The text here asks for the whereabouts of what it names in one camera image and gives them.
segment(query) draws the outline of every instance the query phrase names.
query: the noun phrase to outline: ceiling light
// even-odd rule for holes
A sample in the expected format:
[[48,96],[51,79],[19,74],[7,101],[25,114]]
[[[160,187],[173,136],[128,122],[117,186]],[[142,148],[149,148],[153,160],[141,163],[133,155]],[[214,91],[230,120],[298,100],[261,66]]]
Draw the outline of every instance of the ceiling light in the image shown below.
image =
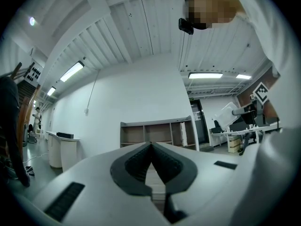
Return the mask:
[[51,89],[48,91],[47,95],[51,96],[53,92],[55,92],[56,88],[51,87]]
[[73,76],[77,71],[81,70],[84,67],[84,64],[78,61],[70,70],[68,70],[62,77],[61,81],[65,82],[71,76]]
[[220,77],[222,77],[222,73],[191,72],[188,75],[189,79],[218,79]]
[[249,80],[251,78],[251,76],[239,74],[238,76],[236,76],[236,78]]
[[36,22],[36,20],[33,18],[33,17],[31,17],[30,19],[29,19],[29,23],[30,23],[30,25],[31,26],[34,26],[34,23]]

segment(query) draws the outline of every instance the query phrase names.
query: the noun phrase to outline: white desk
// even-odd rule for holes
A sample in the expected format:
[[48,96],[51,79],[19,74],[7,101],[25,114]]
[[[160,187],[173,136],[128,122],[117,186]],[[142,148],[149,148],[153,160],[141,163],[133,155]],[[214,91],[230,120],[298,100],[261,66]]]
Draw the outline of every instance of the white desk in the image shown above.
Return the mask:
[[259,144],[259,136],[258,136],[258,131],[262,131],[263,132],[263,136],[265,135],[265,132],[266,131],[269,131],[269,130],[275,130],[277,129],[277,123],[273,123],[273,124],[270,124],[269,126],[264,126],[264,127],[255,127],[255,128],[252,128],[252,129],[246,129],[246,130],[240,130],[240,131],[227,131],[227,132],[222,132],[222,133],[210,133],[209,134],[209,144],[210,146],[212,146],[212,140],[213,140],[213,137],[219,137],[219,141],[220,141],[220,145],[221,145],[221,139],[220,137],[225,135],[226,138],[227,138],[227,143],[228,143],[228,152],[230,152],[230,140],[229,140],[229,136],[230,135],[244,135],[246,133],[249,133],[249,132],[255,132],[256,133],[256,143]]
[[63,168],[63,172],[75,165],[77,160],[77,141],[79,138],[58,137],[54,131],[48,133],[49,164],[53,168]]

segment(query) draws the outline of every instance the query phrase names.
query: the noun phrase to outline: black camera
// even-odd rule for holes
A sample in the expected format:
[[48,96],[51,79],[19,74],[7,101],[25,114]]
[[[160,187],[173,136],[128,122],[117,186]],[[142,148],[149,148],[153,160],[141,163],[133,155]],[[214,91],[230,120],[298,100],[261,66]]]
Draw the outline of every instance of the black camera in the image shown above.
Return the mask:
[[193,35],[193,29],[204,30],[209,28],[207,24],[193,24],[191,22],[186,21],[184,18],[179,19],[179,29],[188,33],[189,35]]

